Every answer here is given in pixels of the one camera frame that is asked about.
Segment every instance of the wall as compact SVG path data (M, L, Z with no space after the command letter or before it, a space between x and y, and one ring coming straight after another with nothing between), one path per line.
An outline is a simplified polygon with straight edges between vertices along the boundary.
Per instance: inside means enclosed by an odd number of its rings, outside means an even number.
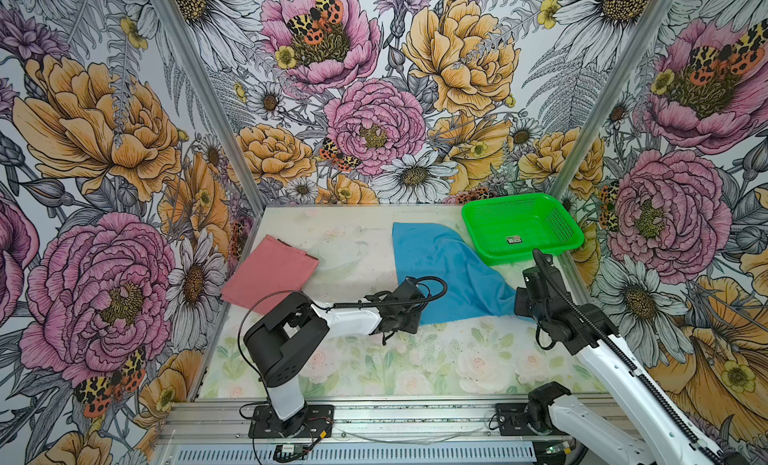
M598 191L574 180L564 197L596 303L672 400L752 463L768 460L766 3L676 0L605 117Z
M0 6L4 463L146 463L253 224L139 23L146 0Z

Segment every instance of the yellow peony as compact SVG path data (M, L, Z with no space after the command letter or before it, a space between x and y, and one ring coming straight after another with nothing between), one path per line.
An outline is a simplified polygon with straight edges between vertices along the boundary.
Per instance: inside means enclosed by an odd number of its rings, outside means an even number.
M437 110L483 116L509 96L520 48L510 38L484 56L468 58L499 32L498 18L481 15L480 5L469 0L444 0L443 9L440 17L429 8L416 14L402 51L418 67L413 76L435 79Z

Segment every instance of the cable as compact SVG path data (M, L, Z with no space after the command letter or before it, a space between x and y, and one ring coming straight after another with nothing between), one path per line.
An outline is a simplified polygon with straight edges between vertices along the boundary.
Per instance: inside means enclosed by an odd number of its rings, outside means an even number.
M640 379L640 383L643 383L645 387L648 389L651 395L654 396L656 401L661 405L662 408L664 408L664 411L667 413L669 418L672 419L673 422L678 426L678 428L683 432L683 435L686 436L686 438L691 441L693 445L696 446L696 449L698 451L701 451L703 455L705 455L708 459L710 459L713 463L716 465L726 465L725 461L718 457L715 452L711 451L707 447L703 447L698 444L699 438L692 431L686 424L684 419L676 412L674 408L672 408L672 405L669 403L669 399L658 390L658 388L650 381L648 376L644 374L635 374L635 371L638 369L638 366L634 364L634 362L619 348L618 345L616 345L610 338L603 332L600 327L595 325L592 320L590 320L587 315L582 312L578 306L571 300L571 297L568 296L568 294L560 288L560 286L557 284L557 282L554 281L554 278L549 274L549 270L547 267L551 266L549 263L547 263L546 259L544 258L544 253L542 253L539 249L533 250L533 259L536 262L536 266L538 269L544 274L544 279L547 281L550 287L552 287L552 290L555 291L560 297L565 300L565 303L568 304L568 306L571 307L571 310L583 321L587 326L589 326L594 333L600 337L600 339L610 348L611 351L616 354L617 357L621 361L624 362L624 364L627 365L630 372L632 372L632 375L636 376Z

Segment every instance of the table surface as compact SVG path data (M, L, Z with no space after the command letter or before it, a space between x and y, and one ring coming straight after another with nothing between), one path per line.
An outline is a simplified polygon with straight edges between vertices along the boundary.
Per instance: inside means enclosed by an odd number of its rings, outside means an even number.
M303 290L318 301L356 301L397 285L392 223L439 223L470 245L461 207L435 205L267 208L252 250L265 235L320 259ZM510 286L522 286L533 260L493 267ZM256 372L237 350L246 310L230 306L199 398L261 398ZM247 330L260 318L252 314ZM575 393L606 393L591 373L558 344L543 351L535 325L516 317L481 317L381 335L323 341L300 372L305 397L460 397L528 393L558 381ZM542 338L548 343L548 337Z

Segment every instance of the green plastic basket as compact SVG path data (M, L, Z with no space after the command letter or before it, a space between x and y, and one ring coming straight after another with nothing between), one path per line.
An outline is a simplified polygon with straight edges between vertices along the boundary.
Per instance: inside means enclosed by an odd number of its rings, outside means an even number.
M544 193L470 201L462 217L488 265L531 260L533 249L560 255L584 243L584 233L560 201Z

